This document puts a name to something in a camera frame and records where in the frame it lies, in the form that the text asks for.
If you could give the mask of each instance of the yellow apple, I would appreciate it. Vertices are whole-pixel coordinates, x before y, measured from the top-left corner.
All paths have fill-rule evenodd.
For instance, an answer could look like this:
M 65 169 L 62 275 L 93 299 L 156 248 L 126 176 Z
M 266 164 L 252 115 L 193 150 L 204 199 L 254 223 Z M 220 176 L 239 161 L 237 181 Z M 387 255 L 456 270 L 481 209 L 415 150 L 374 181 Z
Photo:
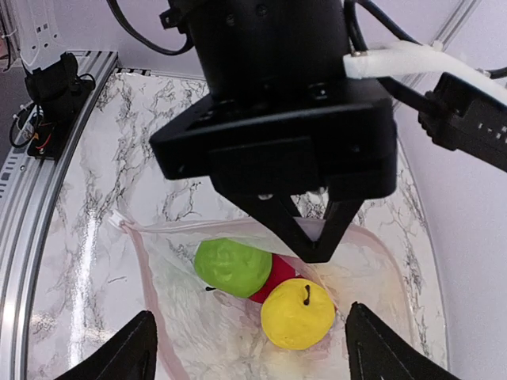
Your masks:
M 333 301 L 323 288 L 307 279 L 288 279 L 265 300 L 261 323 L 276 346 L 306 350 L 326 336 L 335 315 Z

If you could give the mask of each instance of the black cable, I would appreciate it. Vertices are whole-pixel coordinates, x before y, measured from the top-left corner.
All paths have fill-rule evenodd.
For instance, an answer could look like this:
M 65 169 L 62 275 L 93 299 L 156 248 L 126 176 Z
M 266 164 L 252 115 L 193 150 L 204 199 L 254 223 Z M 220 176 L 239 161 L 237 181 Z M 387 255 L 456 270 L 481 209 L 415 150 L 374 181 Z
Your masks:
M 345 2 L 352 2 L 359 4 L 365 8 L 380 24 L 385 26 L 389 32 L 395 35 L 399 40 L 409 41 L 413 44 L 419 44 L 414 38 L 400 28 L 389 16 L 387 16 L 374 2 L 371 0 L 345 0 Z
M 502 79 L 507 77 L 507 67 L 502 67 L 501 69 L 496 70 L 488 70 L 490 73 L 491 79 Z
M 344 13 L 345 23 L 349 38 L 357 51 L 367 51 L 368 45 L 364 40 L 363 33 L 360 30 L 359 22 L 356 14 L 356 4 L 363 6 L 373 17 L 375 17 L 390 32 L 397 36 L 400 40 L 406 40 L 414 44 L 419 44 L 415 39 L 404 32 L 394 21 L 392 21 L 377 5 L 369 0 L 345 0 Z M 395 81 L 393 78 L 378 78 L 379 83 L 386 91 L 397 101 L 416 109 L 419 112 L 426 113 L 431 116 L 440 114 L 438 104 L 423 97 L 417 91 Z
M 35 137 L 35 134 L 36 134 L 36 129 L 38 128 L 40 122 L 42 121 L 42 115 L 40 114 L 40 106 L 36 106 L 36 122 L 34 123 L 35 125 L 33 125 L 33 133 L 32 133 L 32 136 L 30 136 L 29 139 L 26 139 L 24 142 L 22 142 L 21 144 L 17 144 L 16 141 L 15 141 L 15 138 L 13 136 L 13 131 L 15 128 L 17 128 L 18 124 L 19 124 L 19 119 L 22 117 L 23 113 L 24 112 L 28 112 L 30 113 L 32 110 L 32 108 L 28 107 L 26 109 L 23 109 L 21 110 L 18 114 L 17 114 L 17 117 L 14 118 L 14 121 L 13 123 L 11 124 L 10 126 L 10 130 L 9 130 L 9 142 L 10 142 L 10 145 L 12 145 L 14 148 L 23 148 L 25 146 L 27 146 L 28 144 L 30 144 L 30 142 L 33 140 L 33 138 Z
M 153 42 L 151 42 L 150 40 L 148 40 L 147 38 L 145 38 L 144 36 L 139 34 L 139 32 L 137 32 L 132 27 L 132 25 L 130 25 L 130 23 L 127 21 L 127 18 L 125 17 L 124 13 L 121 11 L 121 8 L 118 5 L 117 0 L 107 0 L 107 2 L 109 5 L 109 8 L 112 11 L 112 14 L 116 18 L 116 20 L 120 23 L 121 27 L 125 30 L 125 32 L 130 34 L 136 40 L 138 40 L 141 44 L 148 46 L 151 50 L 154 50 L 157 53 L 160 53 L 163 55 L 180 55 L 180 54 L 186 53 L 191 48 L 193 48 L 192 38 L 190 38 L 190 36 L 188 34 L 186 35 L 187 40 L 185 41 L 185 45 L 183 45 L 183 47 L 180 50 L 176 50 L 176 51 L 169 50 L 169 49 L 165 49 L 163 47 L 160 47 L 160 46 L 154 44 Z
M 2 13 L 0 13 L 0 22 L 2 23 L 2 33 L 4 36 L 4 41 L 6 42 L 6 46 L 7 46 L 7 57 L 8 57 L 7 68 L 4 69 L 4 71 L 3 71 L 5 73 L 6 71 L 8 71 L 11 68 L 11 66 L 13 64 L 13 54 L 11 51 L 12 44 L 10 43 L 10 38 L 7 36 L 7 27 L 6 27 L 6 23 L 3 20 Z
M 97 88 L 97 82 L 95 81 L 95 77 L 92 74 L 86 73 L 86 74 L 83 74 L 83 75 L 79 75 L 78 78 L 81 81 L 82 81 L 83 78 L 90 78 L 91 81 L 92 81 L 92 84 L 93 84 L 92 91 Z

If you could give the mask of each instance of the marble surface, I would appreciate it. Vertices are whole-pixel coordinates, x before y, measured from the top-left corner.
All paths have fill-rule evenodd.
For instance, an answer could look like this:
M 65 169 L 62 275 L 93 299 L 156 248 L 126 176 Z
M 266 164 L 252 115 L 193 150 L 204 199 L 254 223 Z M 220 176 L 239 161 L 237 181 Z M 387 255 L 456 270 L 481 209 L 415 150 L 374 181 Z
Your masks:
M 154 131 L 206 92 L 203 82 L 177 78 L 114 74 L 109 79 L 78 144 L 49 226 L 30 321 L 28 379 L 51 379 L 67 371 L 145 308 L 134 245 L 127 234 L 108 224 L 112 210 L 127 204 L 144 225 L 244 216 L 214 194 L 205 179 L 164 180 L 148 144 Z M 317 196 L 297 201 L 306 216 L 322 213 L 323 199 Z M 445 367 L 445 326 L 433 252 L 402 154 L 397 192 L 367 201 L 355 223 L 393 253 L 410 304 L 414 346 Z M 156 243 L 156 237 L 145 241 L 148 249 Z M 180 245 L 170 245 L 171 239 L 164 244 L 185 255 Z M 182 355 L 187 364 L 189 358 Z M 190 378 L 227 378 L 227 372 L 207 372 L 194 364 Z M 157 379 L 169 378 L 162 364 L 158 366 Z M 249 378 L 269 375 L 258 371 Z

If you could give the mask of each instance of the clear plastic bag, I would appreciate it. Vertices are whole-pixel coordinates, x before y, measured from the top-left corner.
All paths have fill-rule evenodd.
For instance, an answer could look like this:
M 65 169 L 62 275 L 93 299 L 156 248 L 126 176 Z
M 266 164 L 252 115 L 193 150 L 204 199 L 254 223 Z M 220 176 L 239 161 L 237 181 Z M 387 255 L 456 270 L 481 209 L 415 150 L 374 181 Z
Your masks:
M 349 378 L 345 319 L 354 302 L 364 303 L 414 342 L 399 268 L 364 228 L 350 226 L 329 263 L 306 264 L 252 218 L 141 226 L 128 213 L 115 211 L 110 220 L 135 245 L 146 307 L 157 321 L 159 360 L 173 380 Z M 315 240 L 323 227 L 320 219 L 298 218 L 298 223 Z M 260 305 L 207 292 L 193 270 L 193 257 L 202 241 L 216 238 L 283 255 L 298 273 L 323 286 L 338 310 L 324 340 L 306 351 L 278 348 L 262 331 Z

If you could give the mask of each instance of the black bracket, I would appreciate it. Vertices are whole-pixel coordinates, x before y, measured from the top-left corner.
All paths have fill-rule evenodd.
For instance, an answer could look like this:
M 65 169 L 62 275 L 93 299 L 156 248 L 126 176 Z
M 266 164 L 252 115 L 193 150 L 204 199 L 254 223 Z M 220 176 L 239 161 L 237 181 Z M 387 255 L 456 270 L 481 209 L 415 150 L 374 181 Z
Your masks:
M 459 380 L 398 336 L 365 305 L 345 324 L 351 380 Z
M 157 325 L 152 313 L 137 314 L 87 360 L 56 380 L 154 380 Z
M 164 29 L 178 28 L 181 34 L 187 33 L 186 17 L 209 0 L 169 0 L 170 9 L 160 14 Z
M 507 172 L 507 108 L 502 103 L 447 73 L 426 97 L 442 108 L 436 116 L 419 113 L 433 143 Z
M 334 254 L 345 231 L 364 200 L 330 201 L 320 238 L 312 241 L 294 217 L 301 216 L 290 196 L 227 196 L 227 198 L 268 227 L 306 263 L 326 263 Z
M 26 71 L 26 89 L 37 106 L 39 120 L 37 138 L 28 149 L 30 156 L 59 159 L 72 126 L 95 89 L 95 80 L 85 80 L 85 76 L 91 77 L 78 76 L 78 61 L 72 53 L 62 54 L 58 62 L 43 70 Z

